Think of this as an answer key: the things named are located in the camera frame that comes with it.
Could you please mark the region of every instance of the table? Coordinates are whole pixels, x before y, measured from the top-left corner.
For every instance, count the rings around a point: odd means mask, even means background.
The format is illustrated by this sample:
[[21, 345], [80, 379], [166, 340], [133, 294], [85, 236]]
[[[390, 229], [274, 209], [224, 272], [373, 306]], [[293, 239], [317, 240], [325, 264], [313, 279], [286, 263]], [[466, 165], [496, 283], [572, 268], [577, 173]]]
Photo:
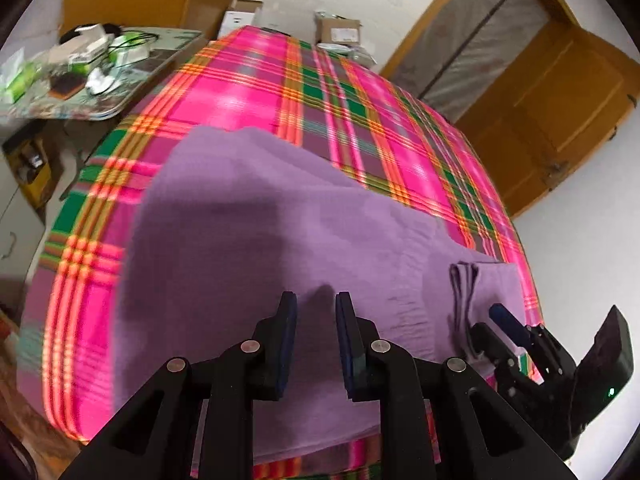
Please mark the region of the table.
[[159, 82], [159, 76], [169, 72], [167, 69], [187, 61], [206, 42], [198, 30], [160, 27], [131, 27], [124, 30], [150, 32], [159, 38], [150, 44], [148, 59], [113, 70], [121, 81], [113, 91], [91, 96], [82, 89], [67, 100], [49, 95], [32, 98], [28, 91], [13, 105], [0, 104], [0, 117], [78, 121], [111, 119], [126, 110], [127, 105], [134, 104], [136, 98], [142, 97], [141, 90], [148, 88], [150, 82]]

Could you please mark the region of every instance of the tissue box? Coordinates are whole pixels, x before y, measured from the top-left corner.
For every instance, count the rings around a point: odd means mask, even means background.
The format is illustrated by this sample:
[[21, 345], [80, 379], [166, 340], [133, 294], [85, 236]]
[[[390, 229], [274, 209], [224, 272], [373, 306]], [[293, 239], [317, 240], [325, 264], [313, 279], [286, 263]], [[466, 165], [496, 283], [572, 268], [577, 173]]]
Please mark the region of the tissue box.
[[245, 25], [257, 25], [261, 10], [262, 2], [258, 0], [236, 1], [236, 4], [225, 12], [217, 39], [228, 36], [236, 28], [244, 27]]
[[35, 63], [26, 63], [20, 73], [2, 92], [2, 101], [14, 104], [24, 95], [38, 76]]

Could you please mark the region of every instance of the drawer handle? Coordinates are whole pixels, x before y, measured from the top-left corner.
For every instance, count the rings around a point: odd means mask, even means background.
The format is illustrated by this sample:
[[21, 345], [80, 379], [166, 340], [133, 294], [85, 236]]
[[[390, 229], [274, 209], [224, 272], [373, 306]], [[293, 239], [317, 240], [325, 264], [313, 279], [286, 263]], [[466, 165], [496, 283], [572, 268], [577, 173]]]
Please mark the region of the drawer handle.
[[11, 237], [11, 245], [9, 246], [9, 250], [5, 254], [0, 256], [0, 260], [7, 259], [9, 256], [11, 256], [11, 253], [14, 252], [15, 243], [18, 241], [18, 237], [13, 232], [10, 232], [9, 236]]

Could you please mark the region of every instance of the cardboard box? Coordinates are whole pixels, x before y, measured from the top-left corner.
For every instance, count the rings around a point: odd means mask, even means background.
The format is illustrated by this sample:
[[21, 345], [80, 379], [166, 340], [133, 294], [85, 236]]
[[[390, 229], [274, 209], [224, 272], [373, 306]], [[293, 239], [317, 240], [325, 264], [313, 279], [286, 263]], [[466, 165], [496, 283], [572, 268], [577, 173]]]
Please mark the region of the cardboard box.
[[217, 39], [224, 38], [236, 28], [245, 25], [258, 25], [262, 2], [258, 0], [236, 0], [233, 7], [229, 7], [222, 18], [222, 25]]
[[6, 160], [20, 189], [34, 209], [49, 201], [60, 179], [60, 172], [54, 174], [52, 171], [50, 153], [47, 153], [45, 144], [44, 137], [37, 134], [6, 153]]
[[316, 43], [360, 44], [360, 20], [320, 18], [316, 24]]

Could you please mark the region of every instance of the metal screw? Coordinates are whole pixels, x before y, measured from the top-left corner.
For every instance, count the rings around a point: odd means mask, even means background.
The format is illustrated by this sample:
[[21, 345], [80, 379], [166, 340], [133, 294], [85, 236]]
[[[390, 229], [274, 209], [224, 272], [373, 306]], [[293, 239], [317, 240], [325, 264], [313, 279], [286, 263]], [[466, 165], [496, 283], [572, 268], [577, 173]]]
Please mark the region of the metal screw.
[[180, 359], [179, 357], [174, 357], [166, 364], [166, 369], [170, 372], [181, 372], [184, 370], [184, 367], [187, 363], [184, 362], [184, 359]]
[[464, 372], [466, 370], [466, 363], [459, 357], [452, 357], [447, 361], [447, 367], [452, 372]]
[[384, 339], [376, 339], [373, 343], [371, 343], [371, 349], [374, 352], [378, 352], [379, 354], [384, 354], [391, 350], [391, 343], [389, 341], [385, 341]]
[[253, 339], [249, 339], [248, 341], [245, 341], [240, 345], [240, 349], [245, 354], [252, 354], [260, 349], [260, 343], [254, 341]]

